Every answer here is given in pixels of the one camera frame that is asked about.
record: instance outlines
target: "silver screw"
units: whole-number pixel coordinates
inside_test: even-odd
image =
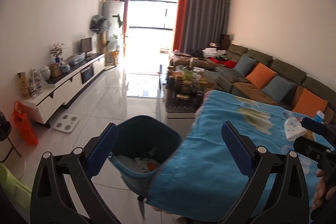
[[[263,147],[263,146],[259,146],[259,147],[258,147],[258,152],[264,154],[264,153],[266,153],[266,151],[267,151],[267,150],[266,150],[265,147]]]
[[[43,157],[44,157],[45,159],[49,158],[50,156],[51,156],[51,153],[50,153],[50,152],[45,152],[45,153],[43,154]]]
[[[74,150],[73,150],[73,153],[75,154],[75,155],[79,155],[80,153],[82,153],[83,152],[83,148],[81,148],[81,147],[76,147]]]
[[[290,152],[289,152],[289,155],[290,155],[291,157],[293,157],[293,158],[296,158],[296,157],[297,157],[297,153],[294,152],[294,151],[290,151]]]

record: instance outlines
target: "human hand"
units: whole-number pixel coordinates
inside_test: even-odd
[[[326,173],[322,170],[318,170],[317,173],[316,173],[316,176],[318,178],[321,178],[321,179],[320,179],[319,183],[317,184],[316,193],[314,195],[314,200],[313,200],[313,203],[311,205],[311,208],[313,210],[321,207],[321,205],[323,203],[323,197],[325,196],[325,193],[326,193],[325,175],[326,175]],[[327,195],[325,196],[325,199],[330,200],[335,192],[336,192],[336,186],[332,187],[327,192]]]

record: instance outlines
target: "blue tablecloth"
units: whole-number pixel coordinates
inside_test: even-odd
[[[287,154],[293,142],[284,134],[285,120],[294,115],[279,106],[258,103],[213,90],[199,110],[191,133],[153,180],[147,203],[162,210],[202,221],[219,221],[240,195],[248,178],[239,172],[221,137],[223,122],[230,121],[237,131],[256,146]],[[307,132],[311,139],[330,144],[321,136]],[[308,192],[314,196],[318,178],[316,163],[299,156]],[[263,208],[272,187],[271,175],[256,211]]]

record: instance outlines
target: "gray curtain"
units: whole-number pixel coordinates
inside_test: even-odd
[[[188,0],[181,52],[219,43],[226,34],[229,0]]]

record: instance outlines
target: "sofa backrest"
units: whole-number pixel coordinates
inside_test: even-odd
[[[323,100],[327,100],[328,106],[336,111],[336,92],[331,88],[311,77],[307,77],[302,83],[302,86]]]
[[[246,53],[248,48],[231,44],[226,51],[226,57],[228,60],[232,60],[234,62],[238,62],[241,56]]]
[[[258,52],[255,50],[251,50],[249,49],[246,53],[245,53],[248,57],[257,60],[258,62],[264,64],[265,66],[269,66],[271,61],[273,60],[273,56],[267,55],[265,53],[262,52]]]
[[[272,62],[270,69],[274,70],[278,74],[282,75],[283,77],[287,78],[297,85],[301,85],[307,75],[305,71],[300,70],[297,67],[294,67],[293,65],[279,59],[275,59]]]

